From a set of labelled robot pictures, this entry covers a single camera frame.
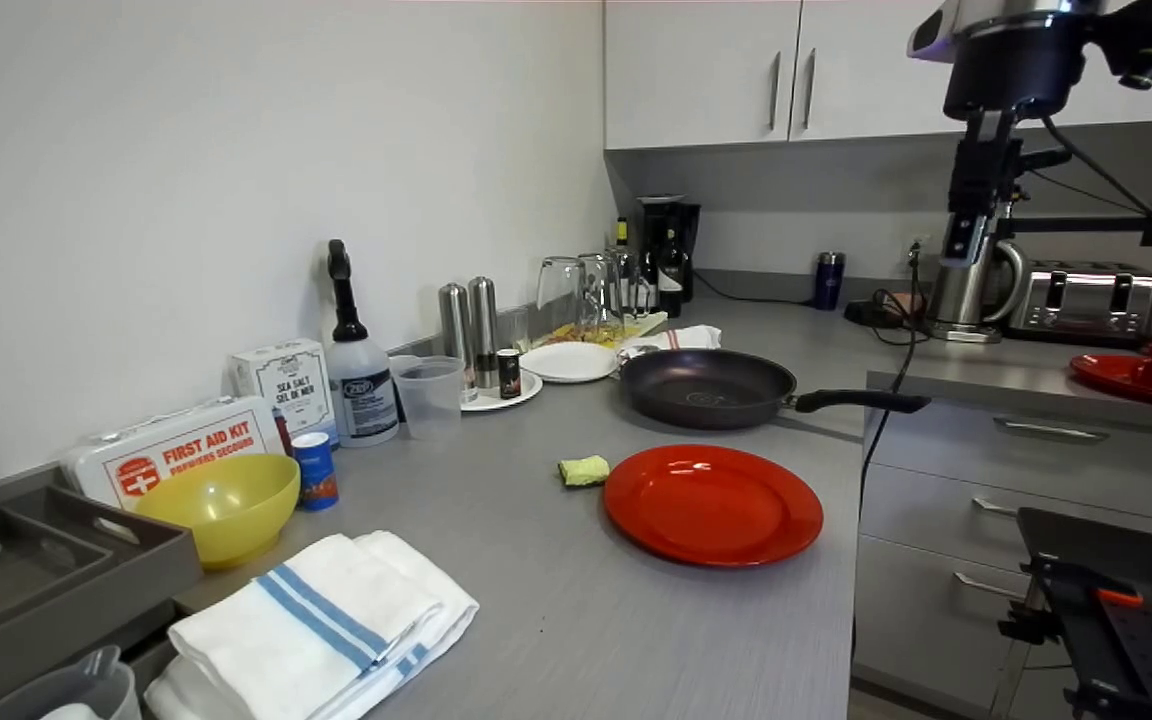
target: metal container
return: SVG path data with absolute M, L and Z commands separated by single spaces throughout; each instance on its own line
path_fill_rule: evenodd
M 146 648 L 206 579 L 185 529 L 76 498 L 55 466 L 0 481 L 0 544 L 0 699 L 96 644 Z
M 443 352 L 462 361 L 464 373 L 477 369 L 470 295 L 462 285 L 442 289 Z
M 524 365 L 516 347 L 496 352 L 496 373 L 500 373 L 500 400 L 524 398 Z
M 470 305 L 472 305 L 472 352 L 477 352 L 477 378 L 487 386 L 496 373 L 496 285 L 487 278 L 470 282 Z

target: coffee maker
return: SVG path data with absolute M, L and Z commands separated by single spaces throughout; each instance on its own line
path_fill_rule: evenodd
M 702 204 L 681 198 L 640 198 L 640 209 L 640 274 L 655 285 L 655 311 L 681 318 L 693 300 Z

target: black frying pan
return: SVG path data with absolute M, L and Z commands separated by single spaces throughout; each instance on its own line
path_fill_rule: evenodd
M 779 365 L 742 352 L 653 352 L 621 369 L 630 403 L 660 426 L 686 430 L 751 430 L 768 426 L 783 410 L 816 414 L 827 403 L 863 403 L 888 414 L 917 414 L 929 398 L 892 393 L 797 393 L 797 378 Z

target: yellow sponge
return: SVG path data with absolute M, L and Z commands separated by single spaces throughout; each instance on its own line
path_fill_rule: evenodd
M 606 458 L 573 458 L 573 461 L 559 461 L 559 481 L 570 489 L 597 489 L 611 475 L 611 466 Z

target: stainless steel canister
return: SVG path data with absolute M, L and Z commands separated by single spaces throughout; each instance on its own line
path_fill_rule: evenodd
M 470 292 L 462 285 L 442 289 L 443 352 L 462 361 L 464 373 L 477 369 Z
M 477 382 L 487 387 L 496 373 L 496 285 L 487 278 L 470 282 L 470 305 Z

